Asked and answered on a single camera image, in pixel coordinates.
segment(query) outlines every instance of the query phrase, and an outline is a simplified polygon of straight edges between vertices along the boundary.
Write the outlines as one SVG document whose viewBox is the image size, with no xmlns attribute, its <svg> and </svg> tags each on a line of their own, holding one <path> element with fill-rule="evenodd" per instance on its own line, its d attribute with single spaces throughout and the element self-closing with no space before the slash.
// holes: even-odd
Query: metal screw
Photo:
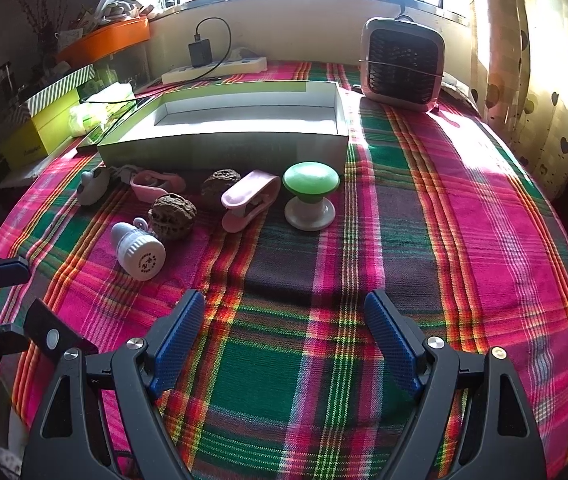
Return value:
<svg viewBox="0 0 568 480">
<path fill-rule="evenodd" d="M 144 346 L 144 340 L 141 337 L 134 337 L 126 341 L 126 348 L 129 350 L 137 350 Z"/>
<path fill-rule="evenodd" d="M 49 349 L 54 350 L 58 345 L 58 342 L 59 332 L 54 328 L 50 329 L 46 334 L 46 346 L 48 346 Z"/>
<path fill-rule="evenodd" d="M 440 349 L 444 346 L 444 340 L 441 337 L 433 335 L 426 340 L 426 343 L 431 348 Z"/>
<path fill-rule="evenodd" d="M 77 348 L 69 348 L 66 352 L 64 352 L 64 359 L 66 361 L 72 361 L 77 358 L 78 355 L 80 355 L 80 351 Z"/>
<path fill-rule="evenodd" d="M 506 359 L 506 350 L 501 346 L 496 346 L 491 350 L 491 354 L 496 359 Z"/>
</svg>

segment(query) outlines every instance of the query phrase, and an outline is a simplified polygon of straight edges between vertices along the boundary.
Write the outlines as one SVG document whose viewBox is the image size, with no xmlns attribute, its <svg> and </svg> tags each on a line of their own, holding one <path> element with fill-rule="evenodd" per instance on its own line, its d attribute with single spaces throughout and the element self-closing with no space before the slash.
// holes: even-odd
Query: curtain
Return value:
<svg viewBox="0 0 568 480">
<path fill-rule="evenodd" d="M 568 181 L 568 0 L 474 0 L 472 10 L 478 107 L 555 198 Z"/>
</svg>

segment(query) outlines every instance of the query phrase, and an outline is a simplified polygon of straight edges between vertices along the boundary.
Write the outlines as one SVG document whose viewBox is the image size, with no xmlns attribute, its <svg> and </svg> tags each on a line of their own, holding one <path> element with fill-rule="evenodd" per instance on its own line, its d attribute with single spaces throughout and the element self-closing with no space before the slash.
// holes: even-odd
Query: white box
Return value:
<svg viewBox="0 0 568 480">
<path fill-rule="evenodd" d="M 263 170 L 323 162 L 344 174 L 349 130 L 334 82 L 257 81 L 177 90 L 143 105 L 99 143 L 107 166 Z"/>
</svg>

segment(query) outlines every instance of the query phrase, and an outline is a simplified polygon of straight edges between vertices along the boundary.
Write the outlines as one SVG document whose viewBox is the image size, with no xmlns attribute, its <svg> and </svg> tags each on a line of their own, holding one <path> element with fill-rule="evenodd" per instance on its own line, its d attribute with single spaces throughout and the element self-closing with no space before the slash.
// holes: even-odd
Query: orange tray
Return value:
<svg viewBox="0 0 568 480">
<path fill-rule="evenodd" d="M 151 39 L 148 18 L 135 18 L 112 23 L 91 32 L 88 36 L 66 47 L 56 59 L 65 61 L 74 70 L 90 65 L 123 48 Z"/>
</svg>

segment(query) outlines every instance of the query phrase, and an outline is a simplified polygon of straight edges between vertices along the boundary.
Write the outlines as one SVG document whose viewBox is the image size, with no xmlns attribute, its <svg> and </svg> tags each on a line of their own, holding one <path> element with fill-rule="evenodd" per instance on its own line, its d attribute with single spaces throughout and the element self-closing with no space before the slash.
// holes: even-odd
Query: black cable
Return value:
<svg viewBox="0 0 568 480">
<path fill-rule="evenodd" d="M 218 18 L 217 16 L 211 16 L 209 18 L 204 18 L 203 20 L 201 20 L 195 27 L 195 37 L 198 37 L 198 29 L 200 27 L 200 25 L 204 22 L 206 22 L 206 20 L 220 20 L 221 22 L 224 22 L 224 24 L 226 25 L 226 28 L 228 29 L 228 48 L 226 49 L 226 53 L 224 54 L 224 57 L 222 59 L 219 60 L 218 64 L 216 64 L 213 68 L 211 68 L 210 70 L 207 70 L 205 73 L 203 73 L 202 75 L 199 75 L 197 77 L 194 77 L 193 79 L 187 79 L 186 81 L 180 81 L 179 83 L 174 83 L 174 87 L 177 88 L 178 86 L 182 86 L 182 85 L 186 85 L 188 83 L 195 83 L 201 79 L 204 79 L 208 74 L 210 74 L 211 72 L 213 72 L 213 70 L 215 70 L 216 68 L 218 68 L 222 63 L 224 63 L 227 59 L 228 59 L 228 55 L 231 53 L 231 45 L 233 43 L 233 35 L 231 33 L 231 27 L 228 25 L 228 22 L 224 19 L 224 18 Z M 147 97 L 151 97 L 157 94 L 163 94 L 164 92 L 168 92 L 169 90 L 172 90 L 173 88 L 161 88 L 161 89 L 157 89 L 157 91 L 155 92 L 148 92 L 145 93 L 144 95 L 140 96 L 140 97 L 135 97 L 133 99 L 126 99 L 125 101 L 108 101 L 108 102 L 102 102 L 102 101 L 86 101 L 86 100 L 81 100 L 82 103 L 94 103 L 94 104 L 99 104 L 99 105 L 119 105 L 119 104 L 124 104 L 124 103 L 131 103 L 131 102 L 136 102 L 139 101 L 140 99 L 145 99 Z"/>
</svg>

